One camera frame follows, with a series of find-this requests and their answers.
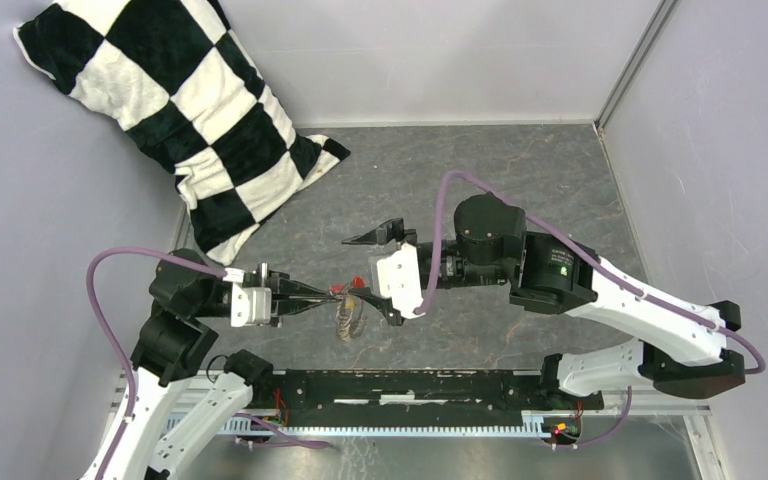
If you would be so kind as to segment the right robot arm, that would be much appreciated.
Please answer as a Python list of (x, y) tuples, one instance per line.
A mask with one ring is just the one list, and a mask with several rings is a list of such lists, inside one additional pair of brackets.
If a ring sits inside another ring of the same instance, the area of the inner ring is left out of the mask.
[(741, 325), (737, 304), (697, 305), (617, 269), (593, 250), (527, 227), (524, 210), (492, 194), (460, 202), (453, 239), (421, 242), (400, 218), (355, 236), (355, 245), (395, 243), (370, 260), (372, 289), (387, 320), (419, 316), (433, 287), (505, 286), (526, 311), (591, 320), (628, 335), (619, 345), (545, 357), (540, 400), (562, 408), (575, 397), (652, 386), (684, 399), (708, 399), (746, 379), (744, 357), (727, 345)]

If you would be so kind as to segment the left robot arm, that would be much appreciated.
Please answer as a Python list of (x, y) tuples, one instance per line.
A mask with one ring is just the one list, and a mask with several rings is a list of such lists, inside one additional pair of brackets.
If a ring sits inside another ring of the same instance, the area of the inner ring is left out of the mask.
[[(151, 314), (131, 354), (114, 334), (95, 288), (101, 262), (126, 254), (158, 261)], [(283, 294), (304, 300), (325, 294), (284, 273), (209, 266), (189, 249), (110, 248), (90, 262), (85, 282), (91, 308), (126, 377), (114, 424), (84, 472), (86, 479), (174, 479), (234, 415), (272, 399), (277, 385), (272, 364), (240, 350), (227, 357), (209, 392), (184, 419), (167, 434), (161, 432), (218, 338), (200, 317), (229, 313), (246, 324), (270, 321), (283, 314), (275, 307)]]

